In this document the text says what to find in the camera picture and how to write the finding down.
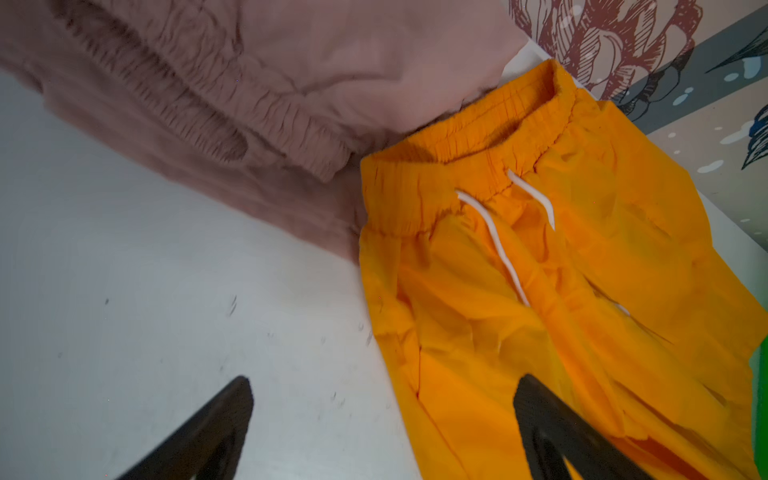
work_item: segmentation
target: white surface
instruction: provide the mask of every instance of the white surface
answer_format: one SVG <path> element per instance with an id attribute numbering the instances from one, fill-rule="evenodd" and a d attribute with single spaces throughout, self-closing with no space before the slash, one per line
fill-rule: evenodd
<path id="1" fill-rule="evenodd" d="M 0 105 L 0 477 L 114 478 L 238 374 L 255 406 L 237 478 L 419 477 L 357 268 L 4 75 Z"/>

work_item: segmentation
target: orange garment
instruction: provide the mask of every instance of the orange garment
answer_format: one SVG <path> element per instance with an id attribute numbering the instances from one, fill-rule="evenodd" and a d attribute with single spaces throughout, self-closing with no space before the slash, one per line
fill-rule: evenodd
<path id="1" fill-rule="evenodd" d="M 525 373 L 655 478 L 758 478 L 747 361 L 768 314 L 687 172 L 613 104 L 548 61 L 367 157 L 362 181 L 363 286 L 424 478 L 530 478 Z"/>

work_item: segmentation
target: patterned wallpaper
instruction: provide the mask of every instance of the patterned wallpaper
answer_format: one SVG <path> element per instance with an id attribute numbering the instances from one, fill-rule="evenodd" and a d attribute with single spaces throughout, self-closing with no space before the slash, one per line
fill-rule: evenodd
<path id="1" fill-rule="evenodd" d="M 509 13 L 768 250 L 767 0 L 509 0 Z"/>

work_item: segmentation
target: clothing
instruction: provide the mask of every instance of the clothing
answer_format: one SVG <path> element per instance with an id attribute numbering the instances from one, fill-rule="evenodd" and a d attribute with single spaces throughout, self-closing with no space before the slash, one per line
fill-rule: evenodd
<path id="1" fill-rule="evenodd" d="M 493 0 L 11 0 L 0 14 L 0 66 L 57 115 L 355 261 L 359 159 L 493 88 L 527 41 Z"/>
<path id="2" fill-rule="evenodd" d="M 546 61 L 361 171 L 362 282 L 424 478 L 530 478 L 525 373 L 655 478 L 758 478 L 768 313 L 688 174 L 613 104 Z"/>

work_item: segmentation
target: green object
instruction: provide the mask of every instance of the green object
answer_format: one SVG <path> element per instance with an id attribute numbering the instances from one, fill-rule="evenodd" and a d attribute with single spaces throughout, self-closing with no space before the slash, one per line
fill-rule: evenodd
<path id="1" fill-rule="evenodd" d="M 757 375 L 757 415 L 755 425 L 755 464 L 760 477 L 768 479 L 768 339 L 760 346 Z"/>

